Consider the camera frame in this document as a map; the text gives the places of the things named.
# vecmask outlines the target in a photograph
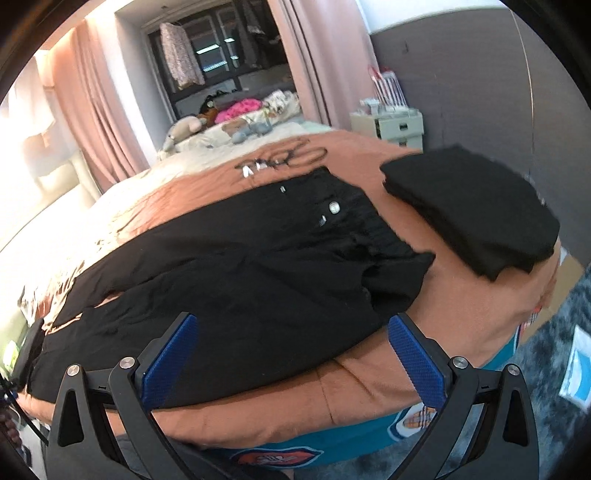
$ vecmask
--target folded black garment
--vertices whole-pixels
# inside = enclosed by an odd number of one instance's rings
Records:
[[[384,187],[412,205],[478,275],[530,273],[550,258],[560,224],[508,167],[454,146],[387,162]]]
[[[434,260],[400,240],[361,189],[325,168],[161,227],[77,279],[68,301],[70,313],[82,306],[82,316],[46,336],[33,396],[54,402],[71,364],[90,371],[137,356],[183,311],[197,317],[199,340],[165,407],[292,377],[406,310]],[[94,308],[78,296],[94,287],[99,298],[123,293]]]

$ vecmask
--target black cable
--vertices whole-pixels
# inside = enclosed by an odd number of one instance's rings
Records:
[[[5,394],[6,398],[12,404],[12,406],[17,411],[17,413],[21,416],[21,418],[23,418],[25,420],[25,422],[27,422],[27,425],[29,425],[29,427],[31,427],[31,430],[33,432],[35,432],[35,435],[37,435],[39,437],[39,439],[43,443],[45,443],[46,446],[48,446],[49,445],[49,440],[47,440],[47,438],[39,431],[39,429],[37,428],[37,426],[29,418],[29,415],[27,415],[25,413],[25,411],[21,408],[21,406],[18,404],[17,399],[12,394],[12,390],[10,390],[10,387],[8,386],[7,381],[2,376],[1,373],[0,373],[0,384],[2,384],[2,389],[4,390],[4,394]]]

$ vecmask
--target blue and white package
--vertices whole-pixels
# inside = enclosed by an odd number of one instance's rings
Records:
[[[579,325],[574,328],[573,347],[559,395],[585,412],[591,406],[591,336]]]

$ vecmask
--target orange blanket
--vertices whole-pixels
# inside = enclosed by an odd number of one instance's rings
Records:
[[[246,178],[241,168],[235,168],[245,160],[285,157],[282,151],[303,141],[300,155],[289,166],[260,171],[252,166],[253,175]],[[325,158],[308,164],[324,148]],[[363,188],[392,229],[415,250],[436,253],[408,314],[450,356],[463,355],[472,364],[483,365],[549,299],[560,248],[557,245],[554,255],[536,265],[531,274],[509,268],[494,283],[475,276],[412,207],[385,191],[380,164],[408,153],[413,152],[342,131],[267,145],[159,188],[112,220],[110,230],[117,241],[104,244],[121,244],[192,209],[324,164],[342,180]],[[375,419],[417,401],[382,330],[333,361],[290,380],[209,404],[155,411],[154,417],[172,438],[202,446],[242,448]],[[45,417],[52,414],[51,405],[30,397],[22,395],[22,403]],[[115,432],[122,432],[116,416],[111,419]]]

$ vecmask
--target blue gripper pad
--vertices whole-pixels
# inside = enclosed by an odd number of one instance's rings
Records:
[[[197,319],[187,315],[142,380],[142,404],[148,411],[161,407],[197,344]]]
[[[398,315],[388,322],[388,340],[421,401],[427,407],[441,409],[447,399],[444,376]]]

